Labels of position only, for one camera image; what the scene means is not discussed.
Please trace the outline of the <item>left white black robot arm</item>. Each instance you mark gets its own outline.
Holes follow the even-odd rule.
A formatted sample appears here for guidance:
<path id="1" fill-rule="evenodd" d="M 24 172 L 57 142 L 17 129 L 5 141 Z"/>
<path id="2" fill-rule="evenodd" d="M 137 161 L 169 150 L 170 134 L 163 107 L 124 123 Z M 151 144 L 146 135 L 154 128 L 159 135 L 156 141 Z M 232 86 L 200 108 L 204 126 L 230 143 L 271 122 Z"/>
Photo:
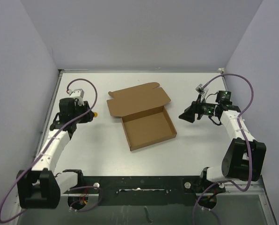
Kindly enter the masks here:
<path id="1" fill-rule="evenodd" d="M 72 139 L 77 124 L 88 123 L 96 117 L 87 101 L 67 97 L 59 101 L 59 112 L 50 125 L 48 138 L 39 155 L 27 171 L 17 174 L 17 190 L 23 209 L 54 209 L 61 194 L 69 189 L 81 192 L 85 181 L 81 170 L 66 169 L 58 177 L 54 171 L 62 151 Z"/>

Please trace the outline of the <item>brown cardboard box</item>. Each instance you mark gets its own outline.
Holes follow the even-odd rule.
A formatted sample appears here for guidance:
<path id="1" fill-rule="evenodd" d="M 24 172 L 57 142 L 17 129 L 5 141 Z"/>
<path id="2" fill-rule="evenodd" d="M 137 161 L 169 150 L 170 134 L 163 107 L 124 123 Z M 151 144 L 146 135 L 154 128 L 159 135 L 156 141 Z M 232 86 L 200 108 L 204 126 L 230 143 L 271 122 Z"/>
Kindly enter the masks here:
<path id="1" fill-rule="evenodd" d="M 130 151 L 173 139 L 175 126 L 165 107 L 171 99 L 157 82 L 108 92 L 110 116 L 121 119 Z"/>

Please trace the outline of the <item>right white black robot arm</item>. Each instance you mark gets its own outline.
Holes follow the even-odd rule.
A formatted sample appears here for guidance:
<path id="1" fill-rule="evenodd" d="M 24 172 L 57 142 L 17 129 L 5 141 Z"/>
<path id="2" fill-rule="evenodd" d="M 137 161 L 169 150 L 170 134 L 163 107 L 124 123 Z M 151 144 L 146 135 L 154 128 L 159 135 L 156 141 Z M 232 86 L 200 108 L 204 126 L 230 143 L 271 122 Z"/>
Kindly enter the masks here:
<path id="1" fill-rule="evenodd" d="M 206 92 L 199 90 L 197 100 L 179 116 L 180 119 L 193 123 L 207 116 L 210 120 L 218 118 L 217 126 L 224 126 L 231 143 L 221 165 L 206 167 L 198 179 L 202 191 L 209 191 L 216 182 L 231 180 L 258 181 L 266 154 L 266 145 L 259 142 L 244 124 L 241 110 L 233 105 L 231 92 L 216 92 L 215 103 L 206 101 Z"/>

